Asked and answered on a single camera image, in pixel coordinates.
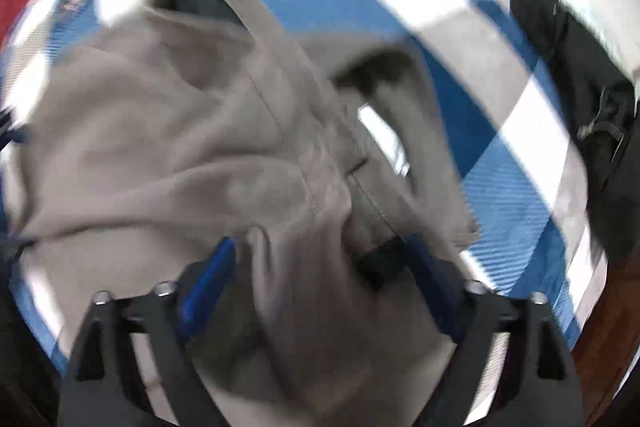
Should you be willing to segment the black jacket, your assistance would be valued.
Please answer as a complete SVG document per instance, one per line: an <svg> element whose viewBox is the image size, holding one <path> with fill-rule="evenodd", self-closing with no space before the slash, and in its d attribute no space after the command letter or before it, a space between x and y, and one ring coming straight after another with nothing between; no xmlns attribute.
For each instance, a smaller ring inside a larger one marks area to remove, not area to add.
<svg viewBox="0 0 640 427"><path fill-rule="evenodd" d="M591 231L620 262L639 254L639 102L634 85L561 0L510 0L546 63L587 170Z"/></svg>

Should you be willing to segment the blue white checked blanket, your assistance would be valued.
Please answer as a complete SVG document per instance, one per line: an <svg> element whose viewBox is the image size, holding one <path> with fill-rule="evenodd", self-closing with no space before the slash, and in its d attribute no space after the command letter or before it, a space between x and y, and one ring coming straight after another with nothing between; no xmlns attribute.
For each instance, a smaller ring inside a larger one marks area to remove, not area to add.
<svg viewBox="0 0 640 427"><path fill-rule="evenodd" d="M10 215L8 156L26 141L27 113L58 58L150 1L32 0L1 52L3 260L17 310L61 381L60 398L70 354L58 359L54 352L58 322L46 281L21 271L32 240L17 231ZM160 2L169 11L228 17L221 0ZM450 262L500 295L545 295L572 349L600 295L606 262L588 225L584 164L562 121L558 91L509 1L260 2L297 38L352 32L418 47L477 226L474 241ZM357 263L357 272L375 291L389 277L410 274L401 263L398 239Z"/></svg>

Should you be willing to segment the taupe fleece jacket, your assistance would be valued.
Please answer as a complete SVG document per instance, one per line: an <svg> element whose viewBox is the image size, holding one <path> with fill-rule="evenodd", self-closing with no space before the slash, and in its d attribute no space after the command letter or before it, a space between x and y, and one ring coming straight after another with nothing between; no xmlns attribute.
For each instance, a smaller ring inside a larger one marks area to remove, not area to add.
<svg viewBox="0 0 640 427"><path fill-rule="evenodd" d="M140 295L234 240L238 269L192 343L235 426L408 426L444 370L408 273L356 266L416 235L457 261L477 226L418 47L297 38L260 0L227 18L151 0L65 51L8 156L70 354L91 296Z"/></svg>

